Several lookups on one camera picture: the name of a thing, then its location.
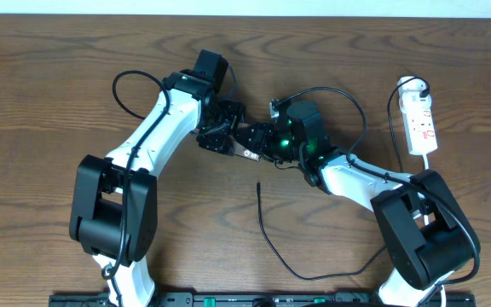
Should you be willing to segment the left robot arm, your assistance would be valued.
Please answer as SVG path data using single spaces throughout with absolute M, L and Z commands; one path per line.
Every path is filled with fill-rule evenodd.
M 192 134 L 201 148 L 234 155 L 232 135 L 245 109 L 219 94 L 232 71 L 222 55 L 201 50 L 193 68 L 155 82 L 158 100 L 125 142 L 80 162 L 69 234 L 100 265 L 109 305 L 152 300 L 156 286 L 146 254 L 158 223 L 157 184 L 181 141 Z

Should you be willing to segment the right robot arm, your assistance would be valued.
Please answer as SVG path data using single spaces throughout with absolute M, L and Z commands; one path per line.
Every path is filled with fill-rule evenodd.
M 372 211 L 394 269 L 379 288 L 383 304 L 421 306 L 454 284 L 452 273 L 473 263 L 480 241 L 441 175 L 394 173 L 358 159 L 330 141 L 312 101 L 280 103 L 274 120 L 238 128 L 246 150 L 276 164 L 297 162 L 306 182 Z

